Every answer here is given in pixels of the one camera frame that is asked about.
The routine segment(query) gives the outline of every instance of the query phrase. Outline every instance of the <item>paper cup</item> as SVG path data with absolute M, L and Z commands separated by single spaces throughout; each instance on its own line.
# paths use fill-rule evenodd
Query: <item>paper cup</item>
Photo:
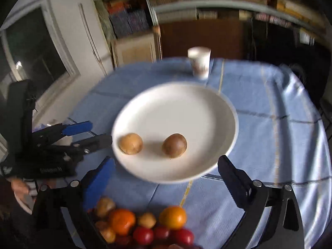
M 193 67 L 193 74 L 199 79 L 209 77 L 211 50 L 205 47 L 194 47 L 188 49 L 188 58 Z

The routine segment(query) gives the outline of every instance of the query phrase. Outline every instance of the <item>shelf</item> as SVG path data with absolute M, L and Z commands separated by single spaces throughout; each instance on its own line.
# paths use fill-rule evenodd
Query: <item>shelf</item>
M 311 26 L 310 24 L 297 19 L 289 14 L 280 12 L 274 8 L 271 8 L 267 5 L 260 5 L 252 2 L 241 1 L 241 0 L 187 0 L 187 1 L 179 1 L 174 3 L 169 3 L 165 5 L 158 5 L 152 7 L 153 11 L 156 13 L 164 13 L 176 10 L 185 10 L 192 8 L 200 8 L 200 7 L 214 7 L 214 8 L 229 8 L 229 9 L 239 9 L 239 10 L 250 10 L 255 12 L 266 13 L 268 15 L 272 15 L 275 17 L 282 18 L 286 21 L 297 24 L 307 30 L 310 30 L 325 38 L 325 34 L 319 29 Z

